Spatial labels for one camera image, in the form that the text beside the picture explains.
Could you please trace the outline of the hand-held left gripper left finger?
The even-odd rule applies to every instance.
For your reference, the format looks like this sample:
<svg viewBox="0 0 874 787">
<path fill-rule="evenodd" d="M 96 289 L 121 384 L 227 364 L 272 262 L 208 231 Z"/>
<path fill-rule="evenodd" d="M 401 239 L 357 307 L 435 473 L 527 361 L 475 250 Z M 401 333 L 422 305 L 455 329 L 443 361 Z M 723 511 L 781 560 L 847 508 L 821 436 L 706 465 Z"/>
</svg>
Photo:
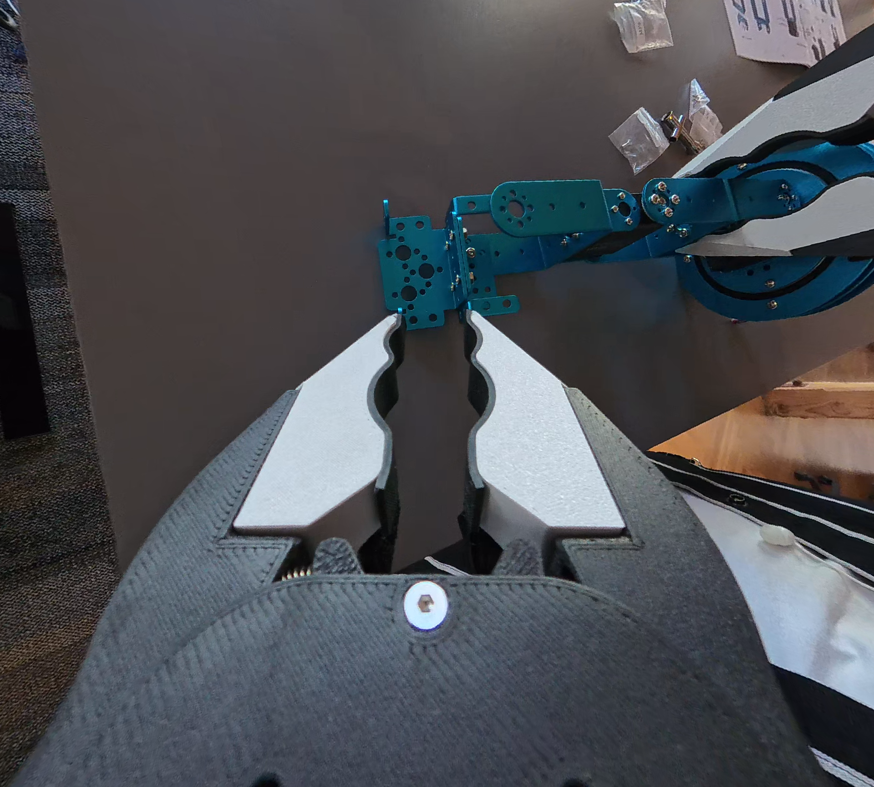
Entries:
<svg viewBox="0 0 874 787">
<path fill-rule="evenodd" d="M 343 538 L 368 572 L 390 572 L 399 525 L 388 411 L 399 398 L 406 325 L 392 314 L 294 391 L 234 520 L 311 551 Z"/>
</svg>

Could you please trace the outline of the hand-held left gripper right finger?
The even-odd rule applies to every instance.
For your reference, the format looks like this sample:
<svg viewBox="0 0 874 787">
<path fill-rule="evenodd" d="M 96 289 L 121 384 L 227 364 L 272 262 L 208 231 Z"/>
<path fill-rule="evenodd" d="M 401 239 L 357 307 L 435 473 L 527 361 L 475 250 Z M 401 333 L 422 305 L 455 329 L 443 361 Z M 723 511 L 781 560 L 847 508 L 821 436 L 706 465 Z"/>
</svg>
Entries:
<svg viewBox="0 0 874 787">
<path fill-rule="evenodd" d="M 461 515 L 473 567 L 515 540 L 549 561 L 559 541 L 627 535 L 571 391 L 478 312 L 465 313 L 464 351 L 479 414 Z"/>
</svg>

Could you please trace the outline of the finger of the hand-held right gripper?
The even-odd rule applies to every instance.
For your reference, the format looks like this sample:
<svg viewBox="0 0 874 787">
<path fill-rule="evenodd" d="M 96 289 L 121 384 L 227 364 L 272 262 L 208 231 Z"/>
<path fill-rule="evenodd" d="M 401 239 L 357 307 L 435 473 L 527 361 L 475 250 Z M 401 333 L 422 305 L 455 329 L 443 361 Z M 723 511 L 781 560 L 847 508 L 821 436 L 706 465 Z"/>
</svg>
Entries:
<svg viewBox="0 0 874 787">
<path fill-rule="evenodd" d="M 676 178 L 693 176 L 728 159 L 755 161 L 754 152 L 790 135 L 824 136 L 863 118 L 873 102 L 873 71 L 838 71 L 773 98 L 725 132 L 686 166 Z"/>
<path fill-rule="evenodd" d="M 789 215 L 753 220 L 677 250 L 701 257 L 872 255 L 873 181 L 848 180 Z"/>
</svg>

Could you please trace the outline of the blue perforated metal bracket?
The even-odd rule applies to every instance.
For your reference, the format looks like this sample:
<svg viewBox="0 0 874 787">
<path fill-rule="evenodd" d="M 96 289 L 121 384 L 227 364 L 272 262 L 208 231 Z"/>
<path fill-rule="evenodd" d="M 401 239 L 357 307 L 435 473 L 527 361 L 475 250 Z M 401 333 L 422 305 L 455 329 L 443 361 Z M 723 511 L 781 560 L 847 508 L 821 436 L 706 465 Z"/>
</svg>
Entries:
<svg viewBox="0 0 874 787">
<path fill-rule="evenodd" d="M 484 213 L 485 197 L 453 201 L 445 224 L 434 228 L 425 215 L 393 217 L 383 201 L 386 237 L 377 246 L 386 308 L 400 313 L 410 330 L 439 327 L 446 316 L 467 310 L 485 317 L 517 312 L 515 295 L 497 291 L 498 243 L 503 233 L 470 235 L 458 207 Z"/>
</svg>

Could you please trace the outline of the blue toy robot arm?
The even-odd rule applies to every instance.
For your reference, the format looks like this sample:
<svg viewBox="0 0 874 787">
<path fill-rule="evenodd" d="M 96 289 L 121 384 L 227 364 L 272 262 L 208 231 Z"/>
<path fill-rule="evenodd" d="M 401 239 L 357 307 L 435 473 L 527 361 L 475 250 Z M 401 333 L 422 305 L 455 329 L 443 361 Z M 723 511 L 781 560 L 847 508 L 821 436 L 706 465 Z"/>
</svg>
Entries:
<svg viewBox="0 0 874 787">
<path fill-rule="evenodd" d="M 683 178 L 655 178 L 640 194 L 596 180 L 507 181 L 488 197 L 499 231 L 497 275 L 583 261 L 676 263 L 680 284 L 734 321 L 800 318 L 872 287 L 872 255 L 701 257 L 679 248 L 706 235 L 797 212 L 826 189 L 872 181 L 872 144 L 804 141 L 764 158 Z"/>
</svg>

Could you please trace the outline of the dark desk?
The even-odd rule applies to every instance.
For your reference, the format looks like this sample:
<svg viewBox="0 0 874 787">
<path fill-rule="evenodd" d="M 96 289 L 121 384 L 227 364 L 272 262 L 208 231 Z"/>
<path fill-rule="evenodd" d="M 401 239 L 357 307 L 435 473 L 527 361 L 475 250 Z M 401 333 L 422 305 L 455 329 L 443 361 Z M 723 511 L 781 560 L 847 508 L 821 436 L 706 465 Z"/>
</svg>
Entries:
<svg viewBox="0 0 874 787">
<path fill-rule="evenodd" d="M 382 202 L 530 179 L 640 189 L 608 135 L 702 83 L 730 128 L 802 69 L 722 0 L 18 0 L 122 569 L 181 490 L 386 315 Z"/>
</svg>

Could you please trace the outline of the small metal socket tool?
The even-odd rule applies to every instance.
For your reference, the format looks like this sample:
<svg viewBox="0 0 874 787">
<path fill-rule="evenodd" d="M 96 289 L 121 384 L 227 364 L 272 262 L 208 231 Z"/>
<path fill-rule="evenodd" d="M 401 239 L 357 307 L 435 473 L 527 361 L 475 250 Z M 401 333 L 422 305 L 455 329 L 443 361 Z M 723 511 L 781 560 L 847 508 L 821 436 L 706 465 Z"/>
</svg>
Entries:
<svg viewBox="0 0 874 787">
<path fill-rule="evenodd" d="M 695 138 L 691 133 L 691 124 L 686 122 L 683 115 L 675 115 L 667 112 L 659 120 L 665 137 L 673 143 L 679 144 L 690 156 L 701 153 L 707 145 Z"/>
</svg>

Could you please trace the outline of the wooden beam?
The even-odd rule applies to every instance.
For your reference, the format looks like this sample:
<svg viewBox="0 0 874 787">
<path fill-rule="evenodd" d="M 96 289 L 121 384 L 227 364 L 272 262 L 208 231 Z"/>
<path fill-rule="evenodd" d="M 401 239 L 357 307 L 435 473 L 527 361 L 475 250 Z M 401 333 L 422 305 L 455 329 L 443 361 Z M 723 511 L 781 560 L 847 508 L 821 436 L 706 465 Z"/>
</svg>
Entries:
<svg viewBox="0 0 874 787">
<path fill-rule="evenodd" d="M 762 397 L 765 415 L 800 419 L 873 419 L 872 381 L 792 381 Z"/>
</svg>

